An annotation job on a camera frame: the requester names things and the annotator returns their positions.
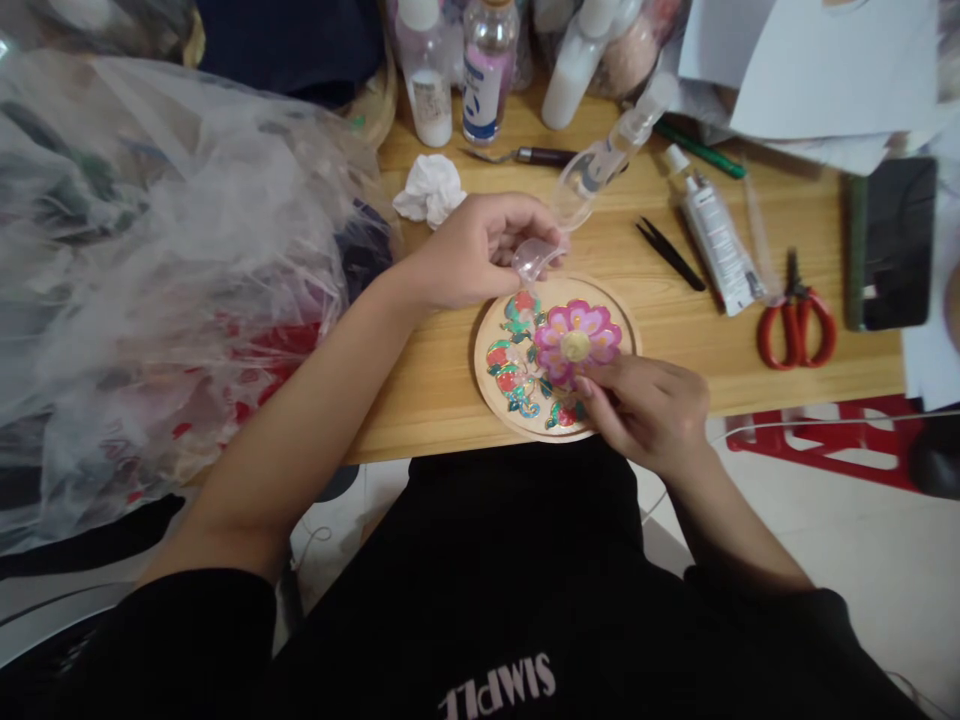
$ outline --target yellow flower center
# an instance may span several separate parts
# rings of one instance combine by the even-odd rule
[[[560,352],[569,362],[583,362],[590,354],[590,336],[574,330],[560,338]]]

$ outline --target wooden table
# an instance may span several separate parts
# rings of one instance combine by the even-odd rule
[[[490,148],[502,154],[520,145],[582,150],[605,137],[618,116],[612,102],[586,98],[569,128],[548,130],[539,111],[542,79],[508,101],[500,138]],[[442,151],[424,147],[413,133],[409,104],[401,98],[397,120],[380,148],[386,193],[392,198],[406,182],[418,155],[443,152],[460,171],[467,192],[522,190],[549,200],[559,171],[507,163],[489,165],[460,151],[459,99],[454,100],[454,136]],[[641,238],[633,223],[649,217],[695,266],[692,246],[678,212],[668,204],[664,166],[667,146],[654,135],[629,169],[598,198],[593,216],[573,235],[566,268],[603,280],[632,309],[644,353],[689,367],[706,376],[711,411],[732,415],[903,392],[900,334],[840,330],[832,362],[817,370],[777,372],[757,355],[755,304],[736,318],[722,316],[709,293],[696,293]],[[739,157],[736,142],[722,148]],[[843,321],[844,212],[839,173],[747,145],[748,160],[778,272],[786,252],[799,251],[804,280]],[[734,222],[749,244],[743,186],[706,163],[696,165],[723,193]],[[407,251],[429,235],[425,223],[402,221]],[[347,462],[454,452],[524,442],[484,405],[471,366],[473,336],[483,307],[444,312],[413,335],[370,411]]]

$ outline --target green pen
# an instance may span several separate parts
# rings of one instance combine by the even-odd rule
[[[653,126],[653,129],[667,138],[667,140],[675,142],[684,150],[689,151],[702,160],[706,160],[715,168],[723,170],[732,178],[740,180],[747,174],[747,171],[743,165],[737,165],[737,163],[733,162],[733,160],[728,160],[713,148],[709,148],[703,143],[697,142],[692,137],[682,132],[678,128],[675,128],[668,122],[658,120],[657,124]]]

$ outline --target white paper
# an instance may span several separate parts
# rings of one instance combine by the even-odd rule
[[[930,143],[930,154],[943,160],[960,162],[960,101],[954,102],[953,106],[957,111]]]
[[[937,193],[930,314],[922,327],[903,331],[907,397],[922,397],[924,410],[938,410],[960,402],[960,353],[947,333],[943,313],[947,283],[958,263],[960,199],[941,188]]]
[[[443,155],[420,155],[406,187],[393,199],[393,208],[408,220],[426,220],[436,230],[466,197],[456,165]]]
[[[730,127],[775,140],[931,127],[937,21],[937,0],[776,3]]]
[[[776,0],[693,0],[680,54],[680,77],[743,84]]]
[[[675,37],[667,43],[660,53],[658,70],[676,74],[683,42],[683,37]],[[681,79],[680,92],[674,98],[670,112],[695,118],[714,128],[721,137],[722,133],[731,129],[730,113],[710,83]],[[819,165],[829,165],[854,175],[869,175],[886,156],[890,133],[795,141],[761,140],[755,137],[746,139]]]

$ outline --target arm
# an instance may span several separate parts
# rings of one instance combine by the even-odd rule
[[[587,411],[611,447],[661,477],[698,566],[747,596],[814,589],[707,443],[703,378],[639,357],[620,357],[587,376],[577,379]],[[604,388],[619,399],[616,408]]]
[[[275,581],[294,525],[327,485],[410,333],[428,314],[516,292],[525,235],[560,232],[526,195],[471,196],[381,275],[213,466],[183,525],[140,579],[206,567]]]

